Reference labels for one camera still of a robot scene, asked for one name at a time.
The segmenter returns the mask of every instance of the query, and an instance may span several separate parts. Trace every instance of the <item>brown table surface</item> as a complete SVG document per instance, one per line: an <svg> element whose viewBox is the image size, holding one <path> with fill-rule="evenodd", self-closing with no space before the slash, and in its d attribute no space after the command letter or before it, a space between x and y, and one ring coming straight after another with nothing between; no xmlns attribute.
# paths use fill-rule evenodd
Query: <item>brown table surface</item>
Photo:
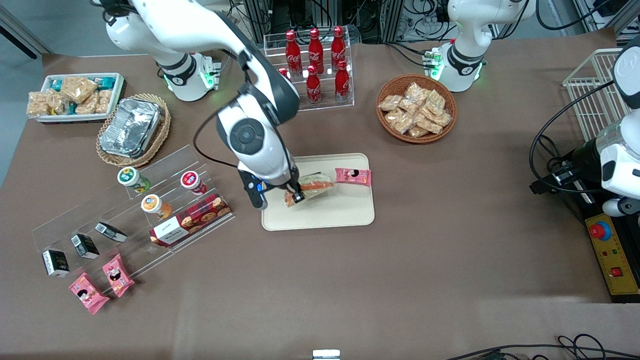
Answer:
<svg viewBox="0 0 640 360"><path fill-rule="evenodd" d="M562 80L593 50L615 45L612 31L496 41L482 77L455 95L456 127L430 145L391 137L374 111L387 80L419 69L383 45L354 46L356 105L300 113L280 130L297 156L369 157L373 224L269 233L238 174L209 164L236 218L95 316L67 279L45 275L31 230L112 186L118 169L95 153L100 124L29 121L0 191L0 354L308 359L313 349L339 348L344 359L444 359L579 332L640 352L640 305L609 304L581 225L558 199L528 189L529 146L567 102ZM119 72L127 95L167 100L172 128L156 159L190 143L242 81L230 66L222 90L183 103L147 56L44 63L46 74ZM580 142L575 119L548 133L562 151ZM236 161L214 126L200 143Z"/></svg>

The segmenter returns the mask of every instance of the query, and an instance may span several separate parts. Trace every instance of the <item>pink snack package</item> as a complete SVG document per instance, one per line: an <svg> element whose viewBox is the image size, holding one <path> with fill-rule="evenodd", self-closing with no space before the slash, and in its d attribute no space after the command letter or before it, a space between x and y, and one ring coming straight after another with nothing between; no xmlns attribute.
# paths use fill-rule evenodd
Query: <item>pink snack package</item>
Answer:
<svg viewBox="0 0 640 360"><path fill-rule="evenodd" d="M69 290L76 294L82 302L82 305L89 310L91 315L95 315L104 303L109 300L108 297L96 290L95 286L89 281L86 272L83 272L82 275L69 286Z"/></svg>
<svg viewBox="0 0 640 360"><path fill-rule="evenodd" d="M355 170L352 168L335 168L336 183L351 183L371 187L371 170Z"/></svg>
<svg viewBox="0 0 640 360"><path fill-rule="evenodd" d="M120 254L116 255L115 258L104 264L102 271L109 279L109 283L117 297L121 297L131 285L135 284L135 282L129 277L129 274L127 274L127 270L125 270L124 265L122 264L122 257Z"/></svg>

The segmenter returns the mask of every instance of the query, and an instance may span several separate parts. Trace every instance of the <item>white tray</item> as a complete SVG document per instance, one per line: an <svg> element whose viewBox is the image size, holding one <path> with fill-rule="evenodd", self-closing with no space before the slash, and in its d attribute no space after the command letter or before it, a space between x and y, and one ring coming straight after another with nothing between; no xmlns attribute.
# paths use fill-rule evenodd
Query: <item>white tray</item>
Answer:
<svg viewBox="0 0 640 360"><path fill-rule="evenodd" d="M320 171L333 180L337 167L369 169L365 154L301 156L295 160L301 176ZM376 217L371 188L362 185L335 184L326 193L290 208L284 206L284 190L273 189L265 197L269 206L262 212L262 227L268 231L363 226Z"/></svg>
<svg viewBox="0 0 640 360"><path fill-rule="evenodd" d="M116 78L116 82L113 85L113 95L109 101L109 107L106 113L100 114L87 114L87 115L43 115L35 117L39 122L48 124L61 124L65 122L96 122L97 120L106 119L109 114L115 109L120 95L122 93L122 86L124 85L124 77L117 72L94 72L92 74L64 74L64 75L48 75L42 83L40 91L45 91L51 87L51 83L54 80L64 79L69 76L80 76L82 78Z"/></svg>

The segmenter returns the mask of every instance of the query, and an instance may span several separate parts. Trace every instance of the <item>coca-cola bottle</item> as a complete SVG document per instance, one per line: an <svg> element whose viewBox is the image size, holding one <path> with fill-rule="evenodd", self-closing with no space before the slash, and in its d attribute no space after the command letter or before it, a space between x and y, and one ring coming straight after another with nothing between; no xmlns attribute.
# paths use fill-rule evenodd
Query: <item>coca-cola bottle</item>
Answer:
<svg viewBox="0 0 640 360"><path fill-rule="evenodd" d="M338 61L338 72L335 73L335 100L347 102L349 100L349 73L347 62Z"/></svg>
<svg viewBox="0 0 640 360"><path fill-rule="evenodd" d="M281 67L281 68L279 68L279 69L278 69L278 72L279 72L282 76L284 76L284 78L285 78L285 79L287 79L287 80L291 81L291 79L289 79L289 75L288 75L288 73L287 73L287 69L285 69L285 68Z"/></svg>
<svg viewBox="0 0 640 360"><path fill-rule="evenodd" d="M317 69L313 65L307 67L309 77L307 78L307 102L309 106L315 108L320 105L322 93L320 92L320 79L317 76Z"/></svg>
<svg viewBox="0 0 640 360"><path fill-rule="evenodd" d="M338 62L344 60L344 39L342 38L342 26L333 28L333 42L331 43L331 70L335 74L338 71Z"/></svg>
<svg viewBox="0 0 640 360"><path fill-rule="evenodd" d="M300 46L296 43L296 33L289 30L286 33L287 47L285 54L287 55L287 64L289 64L289 72L293 78L302 76L302 59L300 59Z"/></svg>
<svg viewBox="0 0 640 360"><path fill-rule="evenodd" d="M320 36L320 30L313 28L309 31L311 42L309 42L309 63L316 67L318 74L324 73L323 64L323 50L322 44L318 37Z"/></svg>

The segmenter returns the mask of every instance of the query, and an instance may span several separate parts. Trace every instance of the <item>yellow control panel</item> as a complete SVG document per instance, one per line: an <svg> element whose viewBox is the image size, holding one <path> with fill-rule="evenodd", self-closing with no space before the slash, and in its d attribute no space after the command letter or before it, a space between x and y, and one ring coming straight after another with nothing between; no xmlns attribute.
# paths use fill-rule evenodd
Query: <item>yellow control panel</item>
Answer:
<svg viewBox="0 0 640 360"><path fill-rule="evenodd" d="M611 295L640 293L611 218L600 214L584 222L589 229L589 237L609 287L609 293Z"/></svg>

